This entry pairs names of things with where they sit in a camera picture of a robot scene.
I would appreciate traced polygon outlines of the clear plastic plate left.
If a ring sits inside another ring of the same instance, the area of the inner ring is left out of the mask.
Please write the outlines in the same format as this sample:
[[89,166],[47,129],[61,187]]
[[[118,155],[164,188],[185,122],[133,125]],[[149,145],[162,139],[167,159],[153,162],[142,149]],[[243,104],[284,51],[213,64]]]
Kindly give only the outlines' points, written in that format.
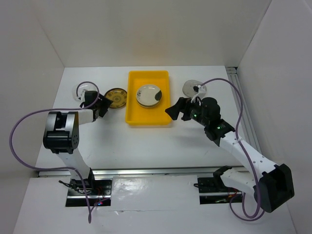
[[72,97],[75,101],[84,101],[84,94],[87,91],[96,91],[96,86],[88,81],[75,84],[72,87]]

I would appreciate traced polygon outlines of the clear grey plastic plate right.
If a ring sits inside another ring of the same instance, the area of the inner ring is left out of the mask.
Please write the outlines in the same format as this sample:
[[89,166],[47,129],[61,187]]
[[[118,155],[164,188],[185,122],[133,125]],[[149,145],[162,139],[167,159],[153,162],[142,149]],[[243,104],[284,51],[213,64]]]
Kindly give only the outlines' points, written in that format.
[[201,85],[201,84],[202,84],[202,82],[197,81],[197,80],[188,80],[184,83],[184,85],[182,87],[182,92],[187,97],[192,98],[195,95],[193,87],[196,85]]

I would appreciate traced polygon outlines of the cream plate black brushstroke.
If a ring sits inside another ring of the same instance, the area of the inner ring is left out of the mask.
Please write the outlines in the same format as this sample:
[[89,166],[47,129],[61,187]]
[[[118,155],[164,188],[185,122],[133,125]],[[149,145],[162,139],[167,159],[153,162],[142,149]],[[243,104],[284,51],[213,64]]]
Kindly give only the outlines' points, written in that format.
[[154,84],[143,85],[136,92],[136,100],[144,105],[160,103],[162,98],[161,89]]

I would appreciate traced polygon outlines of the white front cover board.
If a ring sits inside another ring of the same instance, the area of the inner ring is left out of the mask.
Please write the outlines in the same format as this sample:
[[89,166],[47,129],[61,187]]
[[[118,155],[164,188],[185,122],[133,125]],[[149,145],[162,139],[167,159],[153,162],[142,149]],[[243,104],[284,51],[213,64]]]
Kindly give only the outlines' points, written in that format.
[[195,175],[113,178],[114,211],[185,211],[199,206]]

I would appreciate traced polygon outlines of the aluminium rail right side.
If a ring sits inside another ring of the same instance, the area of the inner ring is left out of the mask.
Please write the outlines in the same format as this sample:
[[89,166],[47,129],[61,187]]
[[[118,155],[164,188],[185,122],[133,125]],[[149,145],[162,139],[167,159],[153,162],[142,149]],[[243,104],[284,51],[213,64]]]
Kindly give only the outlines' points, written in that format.
[[261,153],[261,148],[258,142],[258,138],[255,132],[255,128],[251,119],[250,112],[248,110],[246,100],[243,94],[242,86],[239,81],[239,77],[237,74],[237,68],[236,67],[226,67],[226,72],[229,81],[239,90],[242,101],[243,101],[243,114],[241,118],[241,128],[242,130],[239,130],[239,134],[241,136],[244,136],[245,140],[253,146],[256,150],[258,150]]

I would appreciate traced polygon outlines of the yellow patterned plate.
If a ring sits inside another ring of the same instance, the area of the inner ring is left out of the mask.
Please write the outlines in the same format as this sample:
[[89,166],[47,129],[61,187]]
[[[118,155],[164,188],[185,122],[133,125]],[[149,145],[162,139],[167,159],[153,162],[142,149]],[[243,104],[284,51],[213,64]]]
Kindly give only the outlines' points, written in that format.
[[143,107],[143,108],[154,108],[154,107],[157,107],[159,105],[159,103],[156,103],[156,104],[153,104],[153,105],[144,105],[140,102],[138,102],[138,104]]
[[126,105],[127,92],[121,88],[113,88],[108,90],[104,97],[112,101],[110,108],[117,109]]

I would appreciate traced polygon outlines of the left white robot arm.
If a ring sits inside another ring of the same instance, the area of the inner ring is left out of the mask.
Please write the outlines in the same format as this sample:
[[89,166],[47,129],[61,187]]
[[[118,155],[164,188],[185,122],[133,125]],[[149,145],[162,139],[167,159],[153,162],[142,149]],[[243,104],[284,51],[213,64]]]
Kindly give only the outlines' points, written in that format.
[[43,135],[43,145],[72,168],[68,187],[92,194],[96,190],[92,169],[84,162],[79,149],[79,127],[104,117],[113,102],[97,91],[86,91],[79,110],[50,111]]

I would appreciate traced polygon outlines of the yellow plastic bin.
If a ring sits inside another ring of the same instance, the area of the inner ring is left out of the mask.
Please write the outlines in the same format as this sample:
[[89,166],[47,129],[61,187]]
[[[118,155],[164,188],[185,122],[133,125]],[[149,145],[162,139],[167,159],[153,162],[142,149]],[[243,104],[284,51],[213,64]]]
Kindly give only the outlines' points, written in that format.
[[[162,92],[154,107],[143,107],[137,101],[137,91],[145,85],[155,85]],[[167,125],[171,123],[165,109],[171,105],[169,73],[167,71],[130,71],[128,76],[125,122],[129,125]]]

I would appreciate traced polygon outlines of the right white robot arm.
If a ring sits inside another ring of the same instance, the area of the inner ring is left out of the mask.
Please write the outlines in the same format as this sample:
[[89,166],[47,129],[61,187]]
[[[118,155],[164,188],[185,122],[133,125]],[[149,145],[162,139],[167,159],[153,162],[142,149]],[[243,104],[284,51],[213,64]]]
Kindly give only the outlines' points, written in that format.
[[218,191],[235,188],[254,197],[260,208],[272,213],[294,197],[293,178],[286,164],[278,165],[240,137],[238,131],[221,118],[220,106],[212,97],[192,102],[181,97],[165,112],[172,120],[194,120],[204,127],[207,138],[234,156],[248,172],[243,174],[231,166],[213,173],[213,186]]

